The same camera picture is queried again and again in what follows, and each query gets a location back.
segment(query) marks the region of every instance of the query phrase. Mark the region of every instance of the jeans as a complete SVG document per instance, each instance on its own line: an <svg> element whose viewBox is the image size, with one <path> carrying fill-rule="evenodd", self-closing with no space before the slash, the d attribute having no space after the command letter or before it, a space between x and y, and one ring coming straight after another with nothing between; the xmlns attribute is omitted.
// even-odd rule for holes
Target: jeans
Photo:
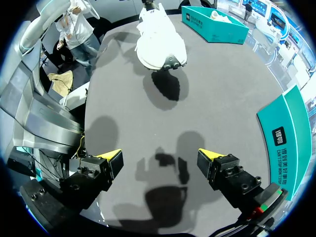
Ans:
<svg viewBox="0 0 316 237"><path fill-rule="evenodd" d="M246 13L245 13L245 21L247 21L248 22L248 18L249 18L249 16L250 16L250 14L251 14L251 12L250 11L247 11L246 10Z"/></svg>
<svg viewBox="0 0 316 237"><path fill-rule="evenodd" d="M91 59L96 58L100 44L97 38L92 34L85 42L70 50L77 62L84 66L88 76L92 75Z"/></svg>

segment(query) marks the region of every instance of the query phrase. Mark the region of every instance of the beige cloth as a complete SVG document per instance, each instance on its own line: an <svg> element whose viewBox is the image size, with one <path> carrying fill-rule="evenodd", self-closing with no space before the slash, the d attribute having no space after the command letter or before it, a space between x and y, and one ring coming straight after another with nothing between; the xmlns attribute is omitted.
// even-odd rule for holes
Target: beige cloth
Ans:
<svg viewBox="0 0 316 237"><path fill-rule="evenodd" d="M71 70L63 73L63 74L48 74L49 80L51 80L54 84L52 89L60 94L62 97L65 97L69 93L69 89L71 89L73 85L73 72Z"/></svg>

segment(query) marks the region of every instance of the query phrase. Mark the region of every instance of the wall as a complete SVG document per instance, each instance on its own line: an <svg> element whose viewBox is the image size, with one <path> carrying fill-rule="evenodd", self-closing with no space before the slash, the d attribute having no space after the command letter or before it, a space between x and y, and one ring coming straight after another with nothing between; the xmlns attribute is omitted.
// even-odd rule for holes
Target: wall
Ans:
<svg viewBox="0 0 316 237"><path fill-rule="evenodd" d="M301 94L303 96L304 103L316 96L316 73L312 75L311 79L301 90Z"/></svg>

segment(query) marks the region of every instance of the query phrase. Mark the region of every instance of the bolt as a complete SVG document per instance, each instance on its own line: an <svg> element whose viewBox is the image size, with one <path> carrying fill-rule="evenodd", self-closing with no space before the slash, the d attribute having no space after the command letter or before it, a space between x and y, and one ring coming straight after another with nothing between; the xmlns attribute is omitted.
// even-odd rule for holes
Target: bolt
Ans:
<svg viewBox="0 0 316 237"><path fill-rule="evenodd" d="M225 169L225 172L227 176L230 176L233 173L232 169Z"/></svg>
<svg viewBox="0 0 316 237"><path fill-rule="evenodd" d="M88 175L90 176L90 177L94 177L94 174L95 174L95 171L94 170L91 170L91 171L89 171L89 173L88 173Z"/></svg>
<svg viewBox="0 0 316 237"><path fill-rule="evenodd" d="M83 171L83 168L82 168L82 167L78 167L78 168L77 168L77 172L78 172L79 174L82 174L82 171Z"/></svg>
<svg viewBox="0 0 316 237"><path fill-rule="evenodd" d="M36 199L38 199L38 195L37 194L33 194L31 196L32 201L35 201Z"/></svg>
<svg viewBox="0 0 316 237"><path fill-rule="evenodd" d="M257 176L255 179L256 179L257 184L260 183L260 181L261 181L261 177L260 176Z"/></svg>
<svg viewBox="0 0 316 237"><path fill-rule="evenodd" d="M40 189L40 190L39 190L39 194L40 194L40 195L43 195L43 194L45 194L45 193L46 193L46 190L45 190L45 189Z"/></svg>
<svg viewBox="0 0 316 237"><path fill-rule="evenodd" d="M249 188L249 186L248 186L247 184L242 184L242 185L241 185L241 188L242 188L243 190L247 190L247 189Z"/></svg>

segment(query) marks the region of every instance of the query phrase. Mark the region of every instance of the white object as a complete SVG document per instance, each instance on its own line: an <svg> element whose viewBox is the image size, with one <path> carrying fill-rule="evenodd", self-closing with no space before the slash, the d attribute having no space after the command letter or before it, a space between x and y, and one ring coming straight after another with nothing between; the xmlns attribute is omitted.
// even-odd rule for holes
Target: white object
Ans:
<svg viewBox="0 0 316 237"><path fill-rule="evenodd" d="M292 60L294 54L295 54L295 50L293 48L293 46L291 46L290 48L287 48L286 45L283 44L279 44L279 55L281 55L281 57L283 58L283 61L281 62L282 66L284 66L285 68L287 67L287 65L289 64L289 62Z"/></svg>
<svg viewBox="0 0 316 237"><path fill-rule="evenodd" d="M56 29L60 32L59 40L66 40L69 49L73 49L85 42L93 33L93 27L83 14L91 12L91 5L85 0L70 0L71 5L63 17L56 22ZM78 15L72 13L74 7L80 7Z"/></svg>
<svg viewBox="0 0 316 237"><path fill-rule="evenodd" d="M222 16L222 15L218 14L218 12L215 10L212 11L211 19L214 21L222 21L222 22L226 22L226 23L231 23L230 19L228 19L227 16Z"/></svg>
<svg viewBox="0 0 316 237"><path fill-rule="evenodd" d="M137 26L141 37L135 51L139 61L148 69L168 70L184 66L187 52L183 39L176 32L161 3L158 9L143 7Z"/></svg>
<svg viewBox="0 0 316 237"><path fill-rule="evenodd" d="M50 24L69 7L68 0L42 0L37 4L40 16L36 18L24 32L20 41L20 51L26 53L31 50L40 36Z"/></svg>
<svg viewBox="0 0 316 237"><path fill-rule="evenodd" d="M86 89L89 89L89 85L90 82L87 82L86 84L80 86L76 90L70 92L66 97L63 97L59 101L59 104L69 110L73 110L78 106L83 105L87 98Z"/></svg>

